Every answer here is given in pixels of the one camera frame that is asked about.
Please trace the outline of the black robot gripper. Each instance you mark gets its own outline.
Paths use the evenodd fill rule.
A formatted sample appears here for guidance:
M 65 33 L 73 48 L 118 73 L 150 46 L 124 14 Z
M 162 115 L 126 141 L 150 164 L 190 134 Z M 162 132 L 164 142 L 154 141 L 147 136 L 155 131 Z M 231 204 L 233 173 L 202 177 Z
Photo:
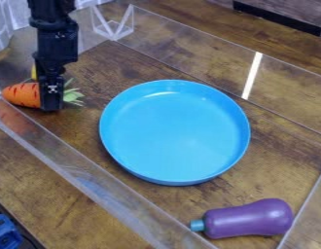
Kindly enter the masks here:
M 64 66 L 77 62 L 77 22 L 69 17 L 75 0 L 27 0 L 29 25 L 37 30 L 33 54 L 39 77 L 40 108 L 59 111 L 64 105 Z

